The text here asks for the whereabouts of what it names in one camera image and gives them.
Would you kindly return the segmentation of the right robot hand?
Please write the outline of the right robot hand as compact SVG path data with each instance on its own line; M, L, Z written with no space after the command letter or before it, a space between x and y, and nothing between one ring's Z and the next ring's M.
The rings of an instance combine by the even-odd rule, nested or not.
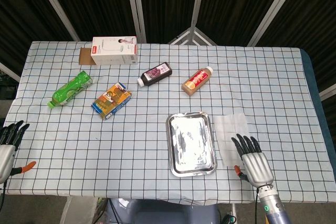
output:
M244 173L238 165L235 165L234 169L237 176L256 188L271 185L274 176L259 142L253 136L248 137L240 134L236 134L236 137L232 137L231 140L245 168Z

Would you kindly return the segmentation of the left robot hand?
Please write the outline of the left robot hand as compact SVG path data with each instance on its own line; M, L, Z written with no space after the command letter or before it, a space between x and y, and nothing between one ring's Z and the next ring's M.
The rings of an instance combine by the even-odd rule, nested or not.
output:
M36 165L36 161L32 161L24 167L14 167L16 152L19 149L25 131L30 126L29 123L25 125L23 123L24 121L21 120L1 128L1 184L4 187L6 187L10 176L25 173Z

